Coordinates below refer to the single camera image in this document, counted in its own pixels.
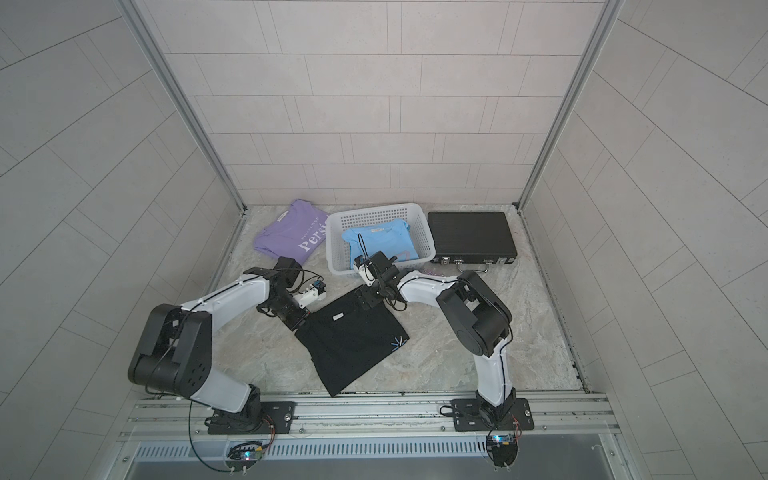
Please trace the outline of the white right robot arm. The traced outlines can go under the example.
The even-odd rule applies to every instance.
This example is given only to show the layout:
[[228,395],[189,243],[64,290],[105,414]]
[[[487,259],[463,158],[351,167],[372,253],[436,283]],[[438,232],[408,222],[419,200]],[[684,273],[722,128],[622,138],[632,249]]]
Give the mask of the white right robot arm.
[[506,360],[506,348],[513,340],[512,314],[485,281],[473,271],[457,276],[402,272],[382,252],[357,257],[353,269],[365,282],[359,298],[366,308],[385,301],[441,310],[461,345],[474,356],[478,379],[474,415],[489,426],[500,424],[516,400]]

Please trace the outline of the light blue t-shirt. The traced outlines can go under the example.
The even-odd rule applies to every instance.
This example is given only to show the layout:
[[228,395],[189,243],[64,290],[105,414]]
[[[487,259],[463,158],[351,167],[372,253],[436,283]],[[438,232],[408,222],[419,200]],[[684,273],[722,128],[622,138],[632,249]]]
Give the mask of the light blue t-shirt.
[[402,219],[349,228],[342,233],[342,240],[350,248],[350,265],[360,255],[372,256],[383,252],[387,257],[396,257],[399,262],[416,260],[418,253],[410,236],[410,226]]

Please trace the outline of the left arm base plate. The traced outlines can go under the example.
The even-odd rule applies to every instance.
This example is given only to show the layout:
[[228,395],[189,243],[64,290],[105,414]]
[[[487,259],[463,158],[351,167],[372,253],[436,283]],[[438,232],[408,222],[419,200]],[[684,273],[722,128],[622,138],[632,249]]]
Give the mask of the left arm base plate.
[[215,410],[205,420],[209,435],[288,434],[297,404],[290,401],[247,405],[240,413]]

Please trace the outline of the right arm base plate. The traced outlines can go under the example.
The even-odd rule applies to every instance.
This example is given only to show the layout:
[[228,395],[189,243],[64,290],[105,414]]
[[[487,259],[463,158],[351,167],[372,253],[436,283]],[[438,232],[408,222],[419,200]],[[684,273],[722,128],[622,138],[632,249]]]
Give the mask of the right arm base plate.
[[453,399],[449,403],[457,432],[532,431],[535,428],[529,402],[525,398],[509,398],[501,406],[492,406],[480,397]]

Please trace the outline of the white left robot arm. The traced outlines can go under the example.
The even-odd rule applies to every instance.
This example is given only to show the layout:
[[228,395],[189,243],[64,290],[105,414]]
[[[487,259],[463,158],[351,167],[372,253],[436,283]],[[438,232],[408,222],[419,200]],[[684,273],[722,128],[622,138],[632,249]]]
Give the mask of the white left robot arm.
[[287,434],[294,403],[263,402],[258,387],[217,370],[213,337],[252,309],[295,330],[309,316],[309,305],[325,294],[321,275],[281,257],[273,268],[250,268],[199,299],[160,304],[148,315],[128,379],[151,395],[173,395],[211,408],[205,421],[210,435]]

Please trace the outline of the black t-shirt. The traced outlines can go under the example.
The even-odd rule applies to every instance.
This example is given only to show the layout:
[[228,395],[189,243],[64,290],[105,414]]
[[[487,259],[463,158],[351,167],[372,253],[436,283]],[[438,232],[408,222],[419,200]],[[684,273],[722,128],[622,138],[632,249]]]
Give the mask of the black t-shirt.
[[409,341],[386,305],[366,309],[361,288],[311,313],[295,331],[332,397]]

